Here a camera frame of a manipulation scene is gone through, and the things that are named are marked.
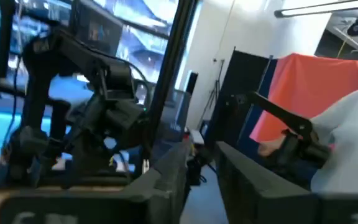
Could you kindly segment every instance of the window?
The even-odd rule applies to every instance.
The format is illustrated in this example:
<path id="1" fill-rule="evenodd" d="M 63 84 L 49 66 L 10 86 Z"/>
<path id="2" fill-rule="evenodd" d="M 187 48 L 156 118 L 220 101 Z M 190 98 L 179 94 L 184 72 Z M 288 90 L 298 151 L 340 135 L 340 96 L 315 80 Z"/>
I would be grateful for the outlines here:
<path id="1" fill-rule="evenodd" d="M 163 56 L 167 48 L 178 0 L 94 0 L 115 16 L 120 17 L 126 25 L 117 50 L 117 57 L 136 65 L 150 82 L 157 82 Z M 23 0 L 24 6 L 40 16 L 68 24 L 70 19 L 71 0 Z M 12 26 L 11 52 L 20 52 L 21 46 L 43 30 L 45 24 L 32 19 L 23 18 L 20 23 L 21 41 L 18 39 L 17 18 Z M 12 55 L 9 64 L 13 64 L 16 56 Z M 24 67 L 19 76 L 25 77 Z M 141 79 L 134 72 L 134 77 Z M 25 85 L 27 79 L 18 81 Z"/>
<path id="2" fill-rule="evenodd" d="M 156 83 L 178 0 L 95 0 L 115 16 L 141 25 L 142 30 L 124 26 L 117 57 L 138 67 L 147 81 Z M 134 72 L 134 77 L 141 79 Z"/>

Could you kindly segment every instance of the computer screen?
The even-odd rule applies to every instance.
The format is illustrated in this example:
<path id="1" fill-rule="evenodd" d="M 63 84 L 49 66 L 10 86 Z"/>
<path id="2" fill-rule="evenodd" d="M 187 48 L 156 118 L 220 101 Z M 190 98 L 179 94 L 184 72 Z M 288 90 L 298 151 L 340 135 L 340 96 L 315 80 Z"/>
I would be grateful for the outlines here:
<path id="1" fill-rule="evenodd" d="M 69 29 L 86 45 L 109 55 L 116 55 L 123 24 L 113 14 L 92 0 L 74 0 Z"/>

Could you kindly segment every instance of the ceiling light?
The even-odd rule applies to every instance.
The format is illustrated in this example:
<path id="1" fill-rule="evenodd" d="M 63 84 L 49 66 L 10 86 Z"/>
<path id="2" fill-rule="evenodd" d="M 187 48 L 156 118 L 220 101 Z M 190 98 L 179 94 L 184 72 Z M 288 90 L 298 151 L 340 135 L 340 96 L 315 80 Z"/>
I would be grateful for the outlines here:
<path id="1" fill-rule="evenodd" d="M 155 19 L 151 19 L 145 16 L 137 18 L 138 23 L 145 26 L 158 26 L 158 27 L 166 27 L 167 25 L 163 22 L 156 21 Z"/>
<path id="2" fill-rule="evenodd" d="M 321 14 L 327 12 L 346 11 L 358 9 L 358 0 L 332 2 L 317 6 L 299 7 L 296 9 L 282 9 L 274 12 L 277 18 Z"/>

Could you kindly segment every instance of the vertical black pole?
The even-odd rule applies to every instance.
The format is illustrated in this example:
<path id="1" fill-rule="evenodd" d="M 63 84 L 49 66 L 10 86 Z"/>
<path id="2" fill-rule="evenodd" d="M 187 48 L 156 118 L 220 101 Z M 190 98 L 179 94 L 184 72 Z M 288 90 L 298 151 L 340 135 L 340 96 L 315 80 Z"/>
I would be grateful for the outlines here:
<path id="1" fill-rule="evenodd" d="M 0 1 L 0 78 L 6 78 L 7 63 L 11 49 L 12 23 L 15 1 Z"/>
<path id="2" fill-rule="evenodd" d="M 182 39 L 182 43 L 181 43 L 181 47 L 180 47 L 180 52 L 179 52 L 179 54 L 177 56 L 178 62 L 177 62 L 176 66 L 175 66 L 175 69 L 173 71 L 173 77 L 171 79 L 170 90 L 168 91 L 167 101 L 174 100 L 173 99 L 173 92 L 175 91 L 175 84 L 176 84 L 176 81 L 177 81 L 177 78 L 178 78 L 181 61 L 183 59 L 183 55 L 185 54 L 186 44 L 187 44 L 188 36 L 190 34 L 191 25 L 193 23 L 194 15 L 196 13 L 198 0 L 195 0 L 195 1 L 192 1 L 192 2 L 193 2 L 193 6 L 191 7 L 191 11 L 187 15 L 188 16 L 187 17 L 187 22 L 186 22 L 187 26 L 186 26 L 185 32 L 183 34 L 183 39 Z"/>
<path id="3" fill-rule="evenodd" d="M 153 144 L 155 134 L 160 124 L 160 118 L 164 107 L 165 99 L 175 75 L 177 63 L 180 63 L 181 52 L 183 51 L 186 32 L 190 26 L 189 18 L 195 9 L 195 0 L 181 0 L 178 3 L 177 13 L 172 25 L 172 32 L 168 41 L 164 60 L 160 71 L 158 82 L 155 86 L 153 100 L 150 106 L 150 126 L 147 133 L 149 144 Z"/>

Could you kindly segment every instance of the black panel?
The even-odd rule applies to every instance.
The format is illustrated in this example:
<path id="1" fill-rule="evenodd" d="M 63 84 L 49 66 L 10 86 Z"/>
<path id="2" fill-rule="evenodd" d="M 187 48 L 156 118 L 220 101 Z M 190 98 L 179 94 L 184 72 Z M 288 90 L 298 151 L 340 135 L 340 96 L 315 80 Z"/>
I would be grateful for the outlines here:
<path id="1" fill-rule="evenodd" d="M 224 142 L 216 144 L 216 170 L 229 223 L 358 223 L 358 194 L 312 194 Z"/>
<path id="2" fill-rule="evenodd" d="M 193 94 L 194 87 L 196 86 L 197 78 L 198 78 L 198 73 L 195 72 L 190 73 L 189 82 L 187 83 L 187 87 L 186 87 L 187 93 L 190 93 L 191 95 Z"/>
<path id="3" fill-rule="evenodd" d="M 250 104 L 236 103 L 232 96 L 257 91 L 268 62 L 264 57 L 233 51 L 205 136 L 208 147 L 212 148 L 215 141 L 236 146 Z"/>
<path id="4" fill-rule="evenodd" d="M 267 69 L 266 75 L 262 80 L 262 83 L 259 88 L 259 94 L 268 98 L 270 84 L 272 82 L 274 71 L 277 65 L 277 60 L 272 60 L 270 62 L 269 68 Z M 258 155 L 257 148 L 259 143 L 255 142 L 249 136 L 255 128 L 260 115 L 263 110 L 258 106 L 253 106 L 249 111 L 248 120 L 244 122 L 244 127 L 242 128 L 242 132 L 240 133 L 239 140 L 237 142 L 236 148 L 244 153 L 247 157 L 253 159 L 257 162 L 262 162 L 260 156 Z"/>

